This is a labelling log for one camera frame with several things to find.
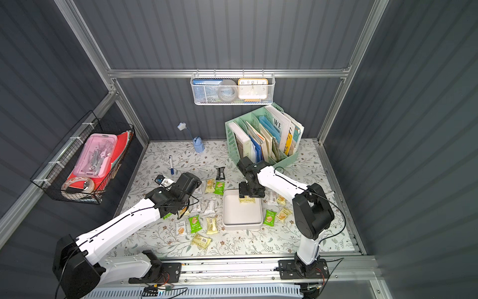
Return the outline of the yellow cookie packet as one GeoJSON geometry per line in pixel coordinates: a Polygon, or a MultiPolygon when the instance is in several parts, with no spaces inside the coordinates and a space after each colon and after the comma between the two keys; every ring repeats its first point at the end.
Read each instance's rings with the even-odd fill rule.
{"type": "Polygon", "coordinates": [[[185,207],[184,209],[180,210],[178,212],[178,218],[182,218],[183,216],[185,215],[188,215],[190,212],[189,212],[189,208],[188,207],[185,207]]]}
{"type": "Polygon", "coordinates": [[[215,191],[215,179],[214,178],[208,179],[206,181],[204,193],[208,194],[208,193],[213,193],[214,191],[215,191]]]}
{"type": "Polygon", "coordinates": [[[280,212],[276,214],[276,220],[281,221],[282,223],[284,223],[286,221],[286,219],[292,214],[293,214],[293,212],[290,209],[282,208],[282,210],[280,210],[280,212]]]}
{"type": "Polygon", "coordinates": [[[256,203],[255,198],[240,198],[239,201],[241,204],[256,203]]]}
{"type": "Polygon", "coordinates": [[[217,219],[216,218],[206,218],[207,222],[207,235],[217,234],[219,232],[217,228],[217,219]]]}
{"type": "Polygon", "coordinates": [[[206,250],[209,247],[211,241],[211,238],[196,233],[195,236],[192,238],[191,244],[196,245],[201,250],[206,250]]]}
{"type": "Polygon", "coordinates": [[[279,206],[286,206],[287,205],[287,200],[282,196],[277,196],[276,197],[276,204],[279,205],[279,206]]]}

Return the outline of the silver white cookie packet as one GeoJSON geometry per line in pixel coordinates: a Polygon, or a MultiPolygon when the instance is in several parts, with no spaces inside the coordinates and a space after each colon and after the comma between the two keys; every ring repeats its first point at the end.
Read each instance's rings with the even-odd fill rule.
{"type": "Polygon", "coordinates": [[[187,235],[187,226],[185,221],[179,221],[176,223],[175,234],[177,237],[183,237],[187,235]]]}

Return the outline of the black cookie packet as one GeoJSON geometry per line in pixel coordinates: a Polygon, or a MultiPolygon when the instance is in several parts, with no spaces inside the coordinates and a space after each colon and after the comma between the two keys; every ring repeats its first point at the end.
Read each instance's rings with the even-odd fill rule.
{"type": "Polygon", "coordinates": [[[217,169],[216,180],[217,181],[224,181],[225,180],[225,167],[218,167],[217,169]]]}

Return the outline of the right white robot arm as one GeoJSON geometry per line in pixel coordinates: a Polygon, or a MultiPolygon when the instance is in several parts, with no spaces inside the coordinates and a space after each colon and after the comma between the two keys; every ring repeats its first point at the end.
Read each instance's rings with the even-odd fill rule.
{"type": "Polygon", "coordinates": [[[265,161],[253,163],[242,158],[237,167],[245,181],[239,184],[241,198],[264,198],[267,189],[284,197],[292,205],[295,224],[302,234],[295,254],[295,268],[305,276],[319,261],[320,243],[335,219],[331,203],[320,184],[295,181],[265,161]]]}

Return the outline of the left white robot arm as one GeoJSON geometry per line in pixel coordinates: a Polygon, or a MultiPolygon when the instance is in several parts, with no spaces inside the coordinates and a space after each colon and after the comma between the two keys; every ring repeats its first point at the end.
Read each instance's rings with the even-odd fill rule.
{"type": "Polygon", "coordinates": [[[194,174],[183,173],[177,181],[160,178],[150,191],[119,216],[78,237],[66,235],[56,245],[52,271],[68,299],[80,299],[97,286],[126,280],[130,284],[151,284],[170,275],[152,250],[130,257],[107,259],[106,255],[127,237],[167,214],[176,214],[190,203],[202,184],[194,174]]]}

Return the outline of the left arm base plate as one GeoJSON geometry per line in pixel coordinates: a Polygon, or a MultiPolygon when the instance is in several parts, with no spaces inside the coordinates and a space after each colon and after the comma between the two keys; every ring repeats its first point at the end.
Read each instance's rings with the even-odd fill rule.
{"type": "Polygon", "coordinates": [[[129,284],[165,284],[178,283],[182,270],[181,263],[165,263],[161,266],[152,265],[141,278],[129,278],[129,284]]]}

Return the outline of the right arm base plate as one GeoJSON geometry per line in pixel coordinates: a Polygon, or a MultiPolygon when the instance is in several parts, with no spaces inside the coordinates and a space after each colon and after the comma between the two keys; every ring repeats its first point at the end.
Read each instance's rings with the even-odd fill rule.
{"type": "Polygon", "coordinates": [[[327,262],[317,259],[310,265],[305,265],[301,260],[279,260],[275,269],[280,273],[281,280],[321,279],[330,277],[327,262]]]}

